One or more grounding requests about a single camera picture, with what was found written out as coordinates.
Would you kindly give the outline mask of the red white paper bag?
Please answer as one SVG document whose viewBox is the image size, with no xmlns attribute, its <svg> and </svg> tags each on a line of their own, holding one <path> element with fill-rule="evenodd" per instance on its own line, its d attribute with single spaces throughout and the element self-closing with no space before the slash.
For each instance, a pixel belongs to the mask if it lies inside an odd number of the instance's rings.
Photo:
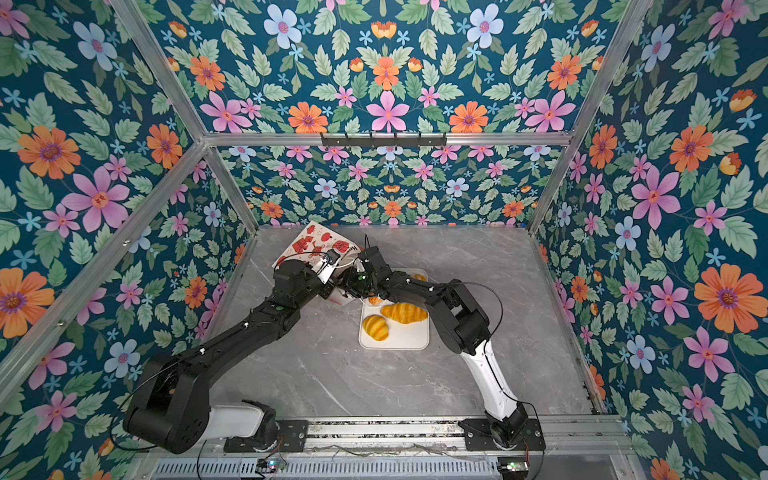
<svg viewBox="0 0 768 480">
<path fill-rule="evenodd" d="M 331 249 L 341 254 L 341 260 L 339 267 L 332 276 L 335 289 L 331 297 L 324 300 L 344 304 L 344 294 L 336 285 L 336 281 L 343 270 L 352 266 L 360 252 L 360 247 L 317 222 L 310 222 L 304 227 L 273 264 L 274 285 L 269 302 L 279 310 L 299 310 L 311 300 L 317 297 L 321 298 L 318 295 L 317 287 L 305 287 L 300 284 L 299 273 L 303 264 L 298 260 L 292 260 L 291 257 L 296 253 L 321 252 Z"/>
</svg>

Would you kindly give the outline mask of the round striped fake bun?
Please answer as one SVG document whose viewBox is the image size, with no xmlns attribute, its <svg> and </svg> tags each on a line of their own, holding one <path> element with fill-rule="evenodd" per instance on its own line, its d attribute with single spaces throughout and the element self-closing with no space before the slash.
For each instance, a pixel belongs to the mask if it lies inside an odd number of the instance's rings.
<svg viewBox="0 0 768 480">
<path fill-rule="evenodd" d="M 376 342 L 383 342 L 389 338 L 389 326 L 385 317 L 370 315 L 362 322 L 365 334 Z"/>
</svg>

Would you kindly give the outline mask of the orange fake bread roll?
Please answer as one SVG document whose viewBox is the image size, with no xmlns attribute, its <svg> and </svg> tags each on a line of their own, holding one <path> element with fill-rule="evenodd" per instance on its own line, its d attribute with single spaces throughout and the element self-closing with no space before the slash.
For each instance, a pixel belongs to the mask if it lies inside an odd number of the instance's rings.
<svg viewBox="0 0 768 480">
<path fill-rule="evenodd" d="M 428 319 L 426 310 L 409 303 L 396 303 L 383 306 L 380 313 L 385 318 L 399 324 L 408 325 L 419 323 Z"/>
</svg>

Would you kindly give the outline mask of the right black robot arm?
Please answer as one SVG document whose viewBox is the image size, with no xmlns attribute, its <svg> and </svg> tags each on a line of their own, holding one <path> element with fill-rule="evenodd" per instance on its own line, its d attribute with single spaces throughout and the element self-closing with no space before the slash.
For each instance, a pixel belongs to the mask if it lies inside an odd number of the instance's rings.
<svg viewBox="0 0 768 480">
<path fill-rule="evenodd" d="M 487 313 L 462 281 L 415 279 L 393 270 L 377 247 L 369 247 L 341 273 L 337 286 L 357 298 L 377 296 L 426 310 L 440 339 L 460 355 L 475 380 L 494 444 L 510 449 L 522 440 L 528 412 L 501 372 Z"/>
</svg>

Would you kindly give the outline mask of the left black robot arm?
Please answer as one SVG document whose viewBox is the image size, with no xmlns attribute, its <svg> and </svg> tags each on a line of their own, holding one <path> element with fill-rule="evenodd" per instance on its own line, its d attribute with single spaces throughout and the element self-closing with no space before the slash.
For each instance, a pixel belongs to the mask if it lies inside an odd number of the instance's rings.
<svg viewBox="0 0 768 480">
<path fill-rule="evenodd" d="M 243 320 L 198 347 L 152 357 L 130 398 L 124 431 L 174 454 L 201 440 L 256 434 L 266 408 L 253 401 L 213 407 L 210 388 L 256 350 L 290 332 L 310 301 L 328 297 L 340 259 L 335 251 L 322 252 L 312 266 L 304 254 L 287 256 L 273 268 L 271 294 Z"/>
</svg>

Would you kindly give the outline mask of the white rectangular tray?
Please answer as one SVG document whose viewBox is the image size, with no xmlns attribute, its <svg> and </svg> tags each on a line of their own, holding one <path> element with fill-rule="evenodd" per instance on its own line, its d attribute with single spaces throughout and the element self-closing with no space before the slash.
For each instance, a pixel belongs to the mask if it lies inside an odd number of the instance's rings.
<svg viewBox="0 0 768 480">
<path fill-rule="evenodd" d="M 384 300 L 381 305 L 376 307 L 368 305 L 366 299 L 362 299 L 361 303 L 362 311 L 360 315 L 358 340 L 364 349 L 420 351 L 428 346 L 430 342 L 430 317 L 425 321 L 408 325 L 399 324 L 386 318 L 389 326 L 389 338 L 383 342 L 372 340 L 363 331 L 362 322 L 366 317 L 370 315 L 381 315 L 380 309 L 383 306 L 407 302 Z"/>
</svg>

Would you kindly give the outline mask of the black wall hook rail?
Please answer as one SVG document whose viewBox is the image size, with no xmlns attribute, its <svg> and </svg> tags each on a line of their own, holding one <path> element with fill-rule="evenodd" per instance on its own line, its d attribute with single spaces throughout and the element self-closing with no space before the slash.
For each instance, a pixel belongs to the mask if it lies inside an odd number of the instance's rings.
<svg viewBox="0 0 768 480">
<path fill-rule="evenodd" d="M 444 147 L 448 145 L 445 134 L 422 133 L 392 133 L 392 134 L 321 134 L 321 145 L 324 147 Z"/>
</svg>

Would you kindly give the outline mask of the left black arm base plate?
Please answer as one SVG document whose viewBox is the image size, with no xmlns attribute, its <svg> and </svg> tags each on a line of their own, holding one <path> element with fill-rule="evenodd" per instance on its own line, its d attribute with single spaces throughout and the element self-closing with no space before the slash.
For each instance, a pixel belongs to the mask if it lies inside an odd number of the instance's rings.
<svg viewBox="0 0 768 480">
<path fill-rule="evenodd" d="M 267 419 L 256 433 L 248 437 L 228 438 L 224 444 L 226 453 L 299 453 L 304 450 L 308 438 L 307 420 Z"/>
</svg>

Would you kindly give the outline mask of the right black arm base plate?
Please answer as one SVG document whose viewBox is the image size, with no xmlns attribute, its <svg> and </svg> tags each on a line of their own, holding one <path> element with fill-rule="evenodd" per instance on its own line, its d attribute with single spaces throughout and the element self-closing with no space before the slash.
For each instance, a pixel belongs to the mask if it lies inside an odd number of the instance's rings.
<svg viewBox="0 0 768 480">
<path fill-rule="evenodd" d="M 463 431 L 465 448 L 468 451 L 536 451 L 543 452 L 546 442 L 541 424 L 535 419 L 528 419 L 522 433 L 509 447 L 501 447 L 492 437 L 490 423 L 485 418 L 466 418 L 458 422 Z"/>
</svg>

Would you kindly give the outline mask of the aluminium front mounting rail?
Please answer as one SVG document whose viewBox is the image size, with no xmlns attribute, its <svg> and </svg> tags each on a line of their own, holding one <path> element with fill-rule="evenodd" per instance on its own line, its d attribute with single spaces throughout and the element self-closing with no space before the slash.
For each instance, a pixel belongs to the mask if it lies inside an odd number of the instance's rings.
<svg viewBox="0 0 768 480">
<path fill-rule="evenodd" d="M 512 455 L 622 455 L 634 448 L 621 422 L 613 415 L 543 415 L 540 422 L 546 442 L 543 452 L 468 451 L 458 422 L 462 416 L 415 417 L 314 417 L 279 420 L 307 420 L 308 438 L 304 450 L 290 454 L 348 454 L 363 456 L 427 455 L 496 456 Z M 222 453 L 229 437 L 199 440 L 184 451 L 186 457 L 198 453 Z"/>
</svg>

